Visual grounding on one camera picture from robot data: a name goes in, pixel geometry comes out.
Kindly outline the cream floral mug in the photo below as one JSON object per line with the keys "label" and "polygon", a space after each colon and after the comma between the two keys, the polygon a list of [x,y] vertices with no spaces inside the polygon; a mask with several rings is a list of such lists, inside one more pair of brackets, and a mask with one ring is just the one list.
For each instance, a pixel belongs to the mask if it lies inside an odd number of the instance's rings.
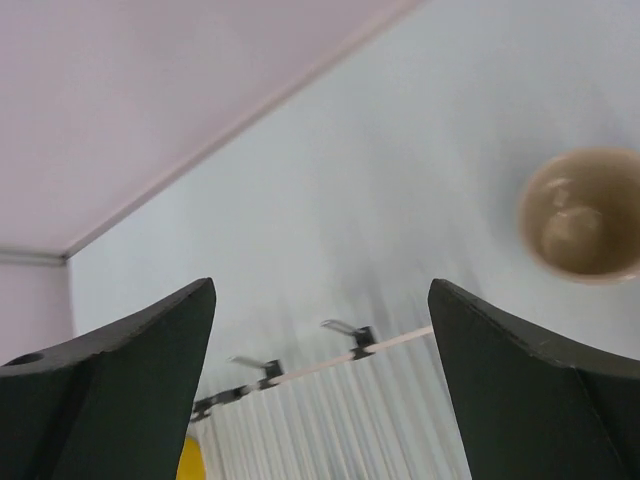
{"label": "cream floral mug", "polygon": [[517,226],[531,258],[582,284],[639,276],[639,153],[618,147],[560,154],[524,186]]}

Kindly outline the yellow mug black handle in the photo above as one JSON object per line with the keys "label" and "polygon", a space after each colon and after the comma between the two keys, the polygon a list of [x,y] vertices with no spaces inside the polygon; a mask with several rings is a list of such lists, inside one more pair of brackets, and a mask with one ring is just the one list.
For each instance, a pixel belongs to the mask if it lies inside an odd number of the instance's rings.
{"label": "yellow mug black handle", "polygon": [[199,442],[187,436],[183,445],[176,480],[205,480],[206,467]]}

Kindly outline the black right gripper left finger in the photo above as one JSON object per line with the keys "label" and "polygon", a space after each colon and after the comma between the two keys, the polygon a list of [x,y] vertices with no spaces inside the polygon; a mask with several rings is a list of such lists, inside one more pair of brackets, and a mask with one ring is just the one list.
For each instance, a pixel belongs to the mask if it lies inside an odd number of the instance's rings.
{"label": "black right gripper left finger", "polygon": [[2,478],[175,478],[215,308],[198,279],[3,365]]}

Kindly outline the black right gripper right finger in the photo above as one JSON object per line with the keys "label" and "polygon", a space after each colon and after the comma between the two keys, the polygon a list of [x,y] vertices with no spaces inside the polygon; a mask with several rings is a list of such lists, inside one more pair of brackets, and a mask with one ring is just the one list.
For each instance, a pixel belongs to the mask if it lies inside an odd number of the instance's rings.
{"label": "black right gripper right finger", "polygon": [[636,479],[639,363],[435,279],[428,307],[475,479]]}

